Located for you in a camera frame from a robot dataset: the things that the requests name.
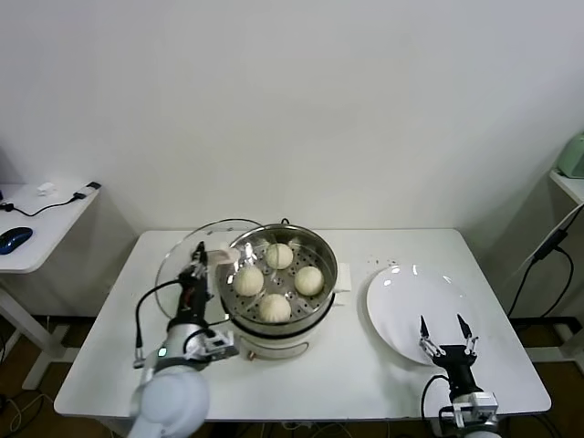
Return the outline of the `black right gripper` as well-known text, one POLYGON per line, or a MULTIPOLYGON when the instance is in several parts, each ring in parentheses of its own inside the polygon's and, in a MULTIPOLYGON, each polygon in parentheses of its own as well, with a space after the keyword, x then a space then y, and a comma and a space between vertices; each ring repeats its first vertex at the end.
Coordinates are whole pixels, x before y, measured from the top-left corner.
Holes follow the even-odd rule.
POLYGON ((440 347, 435 344, 431 340, 423 315, 420 315, 419 345, 434 365, 446 371, 450 394, 466 395, 479 392, 479 387, 476 385, 471 371, 477 357, 475 345, 478 337, 473 335, 470 325, 460 314, 456 316, 464 337, 464 345, 442 345, 440 347))

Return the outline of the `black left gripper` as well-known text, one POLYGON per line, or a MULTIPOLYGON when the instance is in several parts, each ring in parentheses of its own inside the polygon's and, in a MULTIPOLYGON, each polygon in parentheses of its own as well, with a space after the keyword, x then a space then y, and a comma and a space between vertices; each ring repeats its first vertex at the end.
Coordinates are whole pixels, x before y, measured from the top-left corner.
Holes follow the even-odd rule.
POLYGON ((206 272, 207 253, 204 241, 192 252, 192 263, 178 276, 181 294, 176 318, 180 322, 203 322, 207 302, 211 299, 206 272))

